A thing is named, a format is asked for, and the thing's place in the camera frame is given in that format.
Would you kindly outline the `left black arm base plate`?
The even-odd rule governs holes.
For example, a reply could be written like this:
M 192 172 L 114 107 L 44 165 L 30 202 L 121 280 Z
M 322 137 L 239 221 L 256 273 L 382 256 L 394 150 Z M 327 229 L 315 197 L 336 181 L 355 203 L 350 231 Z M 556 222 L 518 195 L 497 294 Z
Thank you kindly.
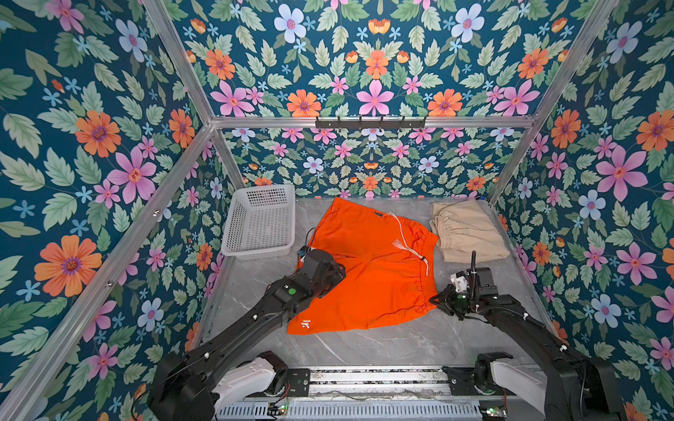
M 309 368 L 290 368 L 282 373 L 281 396 L 307 397 L 312 371 Z

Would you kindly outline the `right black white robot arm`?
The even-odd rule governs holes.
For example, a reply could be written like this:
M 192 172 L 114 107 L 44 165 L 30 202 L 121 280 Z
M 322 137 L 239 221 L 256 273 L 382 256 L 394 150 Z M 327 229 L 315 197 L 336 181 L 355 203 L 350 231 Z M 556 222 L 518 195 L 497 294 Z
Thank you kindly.
M 516 366 L 511 354 L 479 354 L 472 382 L 483 394 L 510 391 L 542 412 L 547 420 L 626 420 L 614 369 L 566 345 L 510 295 L 494 287 L 449 285 L 433 296 L 438 310 L 461 320 L 475 314 L 510 337 L 536 363 L 538 370 Z

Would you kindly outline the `orange shorts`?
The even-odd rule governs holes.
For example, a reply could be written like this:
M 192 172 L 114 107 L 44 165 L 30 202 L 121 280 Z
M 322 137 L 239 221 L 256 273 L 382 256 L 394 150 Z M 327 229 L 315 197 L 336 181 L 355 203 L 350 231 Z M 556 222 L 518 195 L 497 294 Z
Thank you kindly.
M 290 335 L 398 326 L 435 309 L 437 236 L 423 224 L 336 198 L 312 235 L 346 277 L 288 324 Z

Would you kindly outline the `beige drawstring shorts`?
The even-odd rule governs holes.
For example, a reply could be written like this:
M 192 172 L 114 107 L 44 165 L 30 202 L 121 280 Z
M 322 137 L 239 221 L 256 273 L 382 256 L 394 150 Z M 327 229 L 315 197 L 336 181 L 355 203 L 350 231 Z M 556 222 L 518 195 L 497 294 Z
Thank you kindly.
M 446 262 L 471 263 L 473 252 L 477 253 L 477 263 L 510 255 L 491 218 L 476 200 L 432 203 L 429 224 L 439 238 L 437 247 Z

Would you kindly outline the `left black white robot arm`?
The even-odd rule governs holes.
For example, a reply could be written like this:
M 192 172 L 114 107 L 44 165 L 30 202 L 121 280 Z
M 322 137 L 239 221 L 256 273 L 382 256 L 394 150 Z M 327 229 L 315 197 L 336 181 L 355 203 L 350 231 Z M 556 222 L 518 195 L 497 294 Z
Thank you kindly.
M 226 330 L 185 355 L 164 356 L 147 390 L 147 406 L 159 420 L 211 420 L 248 396 L 288 391 L 287 364 L 267 351 L 238 360 L 346 277 L 346 268 L 325 251 L 312 249 L 299 268 L 267 286 L 262 298 Z

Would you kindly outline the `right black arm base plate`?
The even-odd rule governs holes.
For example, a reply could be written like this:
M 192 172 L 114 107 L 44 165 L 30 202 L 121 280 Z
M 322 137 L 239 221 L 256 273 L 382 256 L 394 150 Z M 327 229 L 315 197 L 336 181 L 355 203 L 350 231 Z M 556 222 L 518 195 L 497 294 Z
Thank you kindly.
M 453 396 L 491 396 L 495 390 L 483 382 L 479 382 L 474 368 L 443 366 L 442 372 L 448 379 Z

